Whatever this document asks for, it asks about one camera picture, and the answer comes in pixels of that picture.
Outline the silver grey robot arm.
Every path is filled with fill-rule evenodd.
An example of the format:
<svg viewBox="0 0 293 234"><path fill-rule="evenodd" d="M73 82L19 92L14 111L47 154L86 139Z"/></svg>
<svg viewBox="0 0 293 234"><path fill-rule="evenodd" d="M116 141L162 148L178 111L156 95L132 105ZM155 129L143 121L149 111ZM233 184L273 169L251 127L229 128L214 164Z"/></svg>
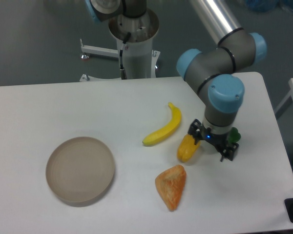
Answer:
<svg viewBox="0 0 293 234"><path fill-rule="evenodd" d="M121 79L155 75L152 41L159 30L157 15L144 0L88 0L93 21L108 21L117 42L116 56ZM180 161L188 161L202 141L215 147L222 158L233 160L240 135L233 127L243 102L244 84L233 74L261 61L267 54L264 38L247 33L223 0L193 0L191 6L217 44L204 54L185 51L176 69L205 105L202 121L194 120L177 150Z"/></svg>

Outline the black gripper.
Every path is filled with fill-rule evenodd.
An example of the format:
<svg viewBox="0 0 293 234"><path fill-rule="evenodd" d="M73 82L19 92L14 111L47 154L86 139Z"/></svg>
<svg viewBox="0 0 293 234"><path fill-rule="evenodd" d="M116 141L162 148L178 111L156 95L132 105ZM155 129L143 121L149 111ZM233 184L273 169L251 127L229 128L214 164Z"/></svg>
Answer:
<svg viewBox="0 0 293 234"><path fill-rule="evenodd" d="M189 126L188 135L194 139L194 145L198 145L201 140L216 145L217 152L221 154L220 161L224 159L233 161L237 154L239 144L236 142L227 142L231 129L232 124L228 126L216 126L207 119L203 119L202 123L198 119L195 119Z"/></svg>

